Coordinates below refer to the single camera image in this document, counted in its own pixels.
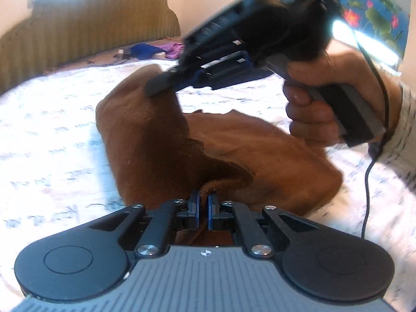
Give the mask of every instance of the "sleeve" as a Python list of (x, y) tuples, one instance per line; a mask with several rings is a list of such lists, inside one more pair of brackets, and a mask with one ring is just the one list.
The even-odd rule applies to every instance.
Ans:
[[(416, 93), (404, 84), (401, 87), (403, 99), (399, 123), (378, 162), (393, 169), (407, 187), (416, 188)], [(372, 158), (378, 147), (378, 144), (369, 145)]]

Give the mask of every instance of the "gray ribbed plate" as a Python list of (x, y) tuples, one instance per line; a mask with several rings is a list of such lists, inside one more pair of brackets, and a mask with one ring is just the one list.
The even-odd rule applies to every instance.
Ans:
[(140, 260), (124, 282), (73, 304), (27, 297), (15, 312), (393, 312), (382, 299), (354, 306), (323, 304), (292, 289), (269, 261), (241, 248), (172, 246), (157, 259)]

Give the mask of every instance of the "circular pad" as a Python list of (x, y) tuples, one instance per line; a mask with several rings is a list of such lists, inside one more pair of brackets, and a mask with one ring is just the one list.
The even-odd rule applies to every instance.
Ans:
[(62, 246), (45, 256), (45, 265), (49, 270), (61, 275), (81, 272), (91, 265), (91, 251), (80, 246)]
[(382, 297), (394, 263), (378, 245), (341, 232), (315, 231), (291, 236), (282, 259), (289, 281), (320, 300), (360, 303)]
[(317, 260), (323, 269), (339, 275), (358, 272), (365, 263), (365, 258), (357, 251), (342, 247), (323, 249)]
[(22, 250), (15, 275), (24, 294), (76, 302), (96, 297), (122, 280), (129, 263), (117, 239), (105, 231), (83, 232), (64, 231)]

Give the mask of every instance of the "bed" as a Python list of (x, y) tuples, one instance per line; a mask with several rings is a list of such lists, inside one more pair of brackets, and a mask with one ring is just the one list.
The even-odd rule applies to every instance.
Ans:
[[(175, 18), (165, 10), (162, 28), (168, 20)], [(176, 36), (175, 22), (169, 27), (147, 35), (138, 31), (134, 38), (99, 47), (107, 50)], [(123, 207), (95, 126), (97, 103), (117, 83), (144, 65), (157, 63), (167, 69), (176, 64), (169, 60), (145, 60), (32, 78), (47, 67), (75, 59), (57, 57), (35, 66), (34, 70), (11, 72), (8, 84), (5, 81), (1, 84), (4, 90), (10, 89), (0, 97), (1, 312), (11, 310), (23, 299), (13, 264), (25, 246)], [(279, 76), (272, 75), (216, 91), (187, 88), (178, 93), (178, 99), (184, 112), (203, 109), (226, 113), (236, 109), (288, 131), (282, 83)], [(363, 178), (369, 164), (367, 147), (334, 146), (328, 148), (328, 157), (343, 171), (344, 184), (333, 201), (310, 218), (359, 235), (365, 213)], [(369, 183), (372, 210), (367, 238), (384, 247), (396, 265), (385, 299), (397, 311), (410, 312), (416, 305), (415, 197), (383, 165), (373, 168)]]

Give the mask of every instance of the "purple cloth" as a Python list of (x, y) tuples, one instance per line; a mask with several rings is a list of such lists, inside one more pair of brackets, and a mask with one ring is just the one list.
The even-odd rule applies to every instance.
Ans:
[(166, 52), (167, 59), (177, 59), (184, 50), (184, 45), (179, 42), (170, 42), (167, 44), (156, 45), (155, 47), (163, 49)]

